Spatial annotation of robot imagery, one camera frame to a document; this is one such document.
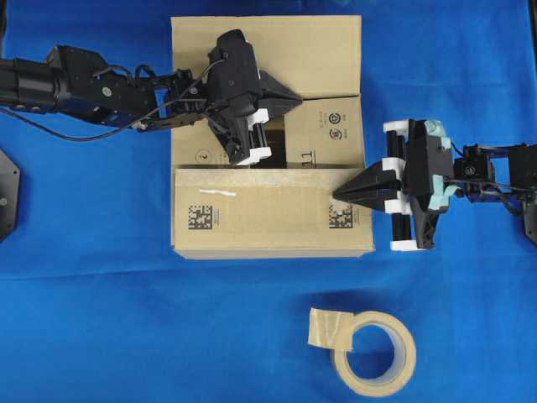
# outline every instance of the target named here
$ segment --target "tape strip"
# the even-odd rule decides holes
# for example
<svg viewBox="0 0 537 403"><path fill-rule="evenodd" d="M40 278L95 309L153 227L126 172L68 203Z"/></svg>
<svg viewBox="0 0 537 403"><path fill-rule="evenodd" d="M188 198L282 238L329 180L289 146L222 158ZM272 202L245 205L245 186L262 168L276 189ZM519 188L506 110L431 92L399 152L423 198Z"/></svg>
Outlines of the tape strip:
<svg viewBox="0 0 537 403"><path fill-rule="evenodd" d="M394 346L392 365L384 374L374 379L357 377L352 372L347 359L347 351L352 350L352 335L365 326L377 326L383 329ZM387 313L365 311L353 315L348 312L322 311L312 308L308 343L332 350L331 360L337 374L349 388L359 395L370 397L392 395L403 388L414 373L416 364L414 339L403 323Z"/></svg>

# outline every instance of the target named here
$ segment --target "box flap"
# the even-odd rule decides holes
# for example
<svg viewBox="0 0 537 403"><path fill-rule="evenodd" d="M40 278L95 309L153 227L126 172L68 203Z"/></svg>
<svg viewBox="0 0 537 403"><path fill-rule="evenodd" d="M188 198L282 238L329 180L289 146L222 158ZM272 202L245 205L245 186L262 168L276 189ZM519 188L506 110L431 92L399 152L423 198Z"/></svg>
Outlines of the box flap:
<svg viewBox="0 0 537 403"><path fill-rule="evenodd" d="M364 168L360 97L304 101L287 113L288 168Z"/></svg>
<svg viewBox="0 0 537 403"><path fill-rule="evenodd" d="M237 257L373 250L371 211L331 199L357 172L178 169L175 248L180 254L196 251L198 259L215 258L219 250Z"/></svg>
<svg viewBox="0 0 537 403"><path fill-rule="evenodd" d="M173 17L174 66L198 76L216 39L241 29L258 67L303 98L360 92L362 19L350 16Z"/></svg>

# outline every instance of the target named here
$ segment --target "tape roll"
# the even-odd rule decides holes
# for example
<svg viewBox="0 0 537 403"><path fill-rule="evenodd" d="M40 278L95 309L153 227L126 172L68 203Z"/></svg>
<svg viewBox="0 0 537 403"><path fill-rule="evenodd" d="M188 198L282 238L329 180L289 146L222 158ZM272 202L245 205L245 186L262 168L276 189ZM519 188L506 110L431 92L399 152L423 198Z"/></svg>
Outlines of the tape roll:
<svg viewBox="0 0 537 403"><path fill-rule="evenodd" d="M359 395L384 397L392 395L412 377L416 365L416 346L409 330L403 323L387 313L365 311L355 315L349 326L340 332L352 335L365 326L377 326L389 336L394 346L394 361L389 369L381 376L373 379L357 377L349 365L347 351L331 350L331 359L336 372L349 388Z"/></svg>

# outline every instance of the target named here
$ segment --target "black cable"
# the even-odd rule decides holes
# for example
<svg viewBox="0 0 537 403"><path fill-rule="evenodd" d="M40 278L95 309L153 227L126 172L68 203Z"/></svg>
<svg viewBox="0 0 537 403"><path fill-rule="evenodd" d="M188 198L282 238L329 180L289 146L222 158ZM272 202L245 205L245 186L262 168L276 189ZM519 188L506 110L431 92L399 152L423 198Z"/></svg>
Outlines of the black cable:
<svg viewBox="0 0 537 403"><path fill-rule="evenodd" d="M456 147L455 143L453 143L453 140L451 141L451 145L453 146L453 149L456 151L456 153L459 154L462 158L464 158L464 154Z"/></svg>
<svg viewBox="0 0 537 403"><path fill-rule="evenodd" d="M511 189L512 191L524 191L524 192L536 192L532 189L527 189L525 187L516 187L511 185L503 185L501 183L497 182L488 182L488 181L480 181L479 179L473 180L473 179L447 179L444 181L445 183L467 183L471 185L488 185L488 186L494 186L494 187L502 187L504 189Z"/></svg>
<svg viewBox="0 0 537 403"><path fill-rule="evenodd" d="M201 74L198 76L198 78L196 78L193 82L191 82L191 84L186 88L184 89L184 91L176 98L176 99L172 99L171 101L167 101L165 103L163 103L162 105L156 107L155 109L153 109L151 112L149 113L146 113L145 115L143 115L141 118L138 118L138 119L135 119L133 120L131 123L129 124L126 124L125 126L122 126L121 128L116 128L110 132L106 132L106 133L103 133L103 134L99 134L97 136L91 136L91 137L71 137L71 136L66 136L64 134L61 134L61 133L58 133L58 132L55 132L54 130L51 130L50 128L46 128L45 126L43 126L42 124L39 124L37 122L34 122L33 120L30 120L30 119L27 119L25 118L24 116L21 116L15 112L12 112L8 109L4 109L3 107L0 107L0 113L4 113L8 116L11 116L12 118L16 118L22 122L25 122L27 124L30 124L40 130L43 130L44 132L48 133L48 134L51 134L59 139L62 139L62 140L66 140L66 141L73 141L73 142L77 142L77 143L85 143L85 142L88 142L88 141L94 141L94 140L100 140L100 139L105 139L106 137L111 137L113 136L114 134L118 134L118 133L121 133L122 131L128 129L128 128L131 128L134 124L136 123L141 123L142 120L144 119L147 119L149 118L151 115L155 114L156 112L158 112L161 108L163 107L168 107L169 105L173 104L173 103L176 103L176 102L186 102L187 99L182 99L184 95L186 95L186 93L193 87L195 86L196 84L198 84L201 80L203 80L203 77L205 77L205 75L215 66L217 65L218 63L222 63L225 59L220 59L220 60L217 60L217 61L214 61L212 63L210 63L206 68L205 70L203 70L201 72Z"/></svg>
<svg viewBox="0 0 537 403"><path fill-rule="evenodd" d="M131 72L128 69L126 69L122 65L108 65L108 67L105 67L104 69L96 71L95 73L93 73L93 78L99 77L99 76L101 76L103 74L106 74L109 71L113 71L113 70L123 71L127 75L128 84L131 85L131 86L134 85L133 75L131 74Z"/></svg>
<svg viewBox="0 0 537 403"><path fill-rule="evenodd" d="M157 75L154 74L154 71L151 67L149 67L148 65L139 65L137 68L136 68L136 71L134 72L134 77L135 79L137 80L138 78L140 78L140 74L142 74L142 71L145 71L146 74L149 76L149 77L156 77Z"/></svg>

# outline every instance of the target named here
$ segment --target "cardboard box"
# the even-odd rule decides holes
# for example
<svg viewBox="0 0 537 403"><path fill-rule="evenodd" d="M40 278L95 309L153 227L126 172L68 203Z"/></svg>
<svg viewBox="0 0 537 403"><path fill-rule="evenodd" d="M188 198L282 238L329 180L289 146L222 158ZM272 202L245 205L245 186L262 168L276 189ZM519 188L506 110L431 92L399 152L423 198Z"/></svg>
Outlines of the cardboard box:
<svg viewBox="0 0 537 403"><path fill-rule="evenodd" d="M207 53L214 48L216 38L230 29L241 29L253 45L258 68L267 71L305 99L284 119L270 122L266 127L269 142L271 129L275 133L284 131L284 141L280 142L284 166L363 167L365 158L359 92L361 22L359 16L172 18L175 68L190 68L194 76L199 75L207 66ZM308 153L315 158L305 163L303 154ZM172 131L171 162L172 244L175 251L186 258L359 256L374 250L371 214L365 212L367 209L361 211L358 207L349 207L353 217L360 218L353 224L354 235L348 238L342 237L341 233L334 236L335 229L331 232L326 229L330 191L343 183L340 181L343 174L337 174L338 170L312 170L310 173L303 170L304 173L298 174L297 170L231 167L206 121ZM323 188L321 192L318 188L317 181L321 176L325 177L323 183L331 185L330 191ZM220 178L223 182L210 182L210 178ZM272 178L274 186L266 186L268 178ZM304 178L308 178L310 183L305 183ZM199 189L207 187L208 183L213 183L216 190L240 187L241 195L249 195L250 199L245 201L245 196L241 196L242 201L238 202L238 199L227 197L224 198L227 200L224 206L222 194L198 194ZM316 201L307 203L307 199L301 199L306 193L311 193L310 196L319 200L320 204L313 206ZM264 195L263 200L259 200L258 195ZM255 222L256 227L261 226L253 233L245 229L244 222L235 218L227 219L228 227L219 227L218 231L213 229L215 235L212 236L211 232L189 230L190 205L186 210L185 207L196 197L200 197L198 202L213 203L209 204L213 206L213 211L219 211L218 217L213 216L213 220L219 219L223 211L229 217L238 217L237 214L242 217L243 213L246 214L245 206L256 205L262 206L257 215L267 219L255 221L253 213L245 215L249 217L249 222ZM307 217L310 224L305 225L306 213L276 214L290 208L309 212ZM299 232L295 231L296 226L301 228ZM270 239L273 236L285 242L272 243ZM230 244L226 239L235 239L236 242Z"/></svg>
<svg viewBox="0 0 537 403"><path fill-rule="evenodd" d="M191 259L361 256L371 210L331 202L356 170L175 172L175 239Z"/></svg>
<svg viewBox="0 0 537 403"><path fill-rule="evenodd" d="M359 97L304 101L284 116L287 168L364 168Z"/></svg>

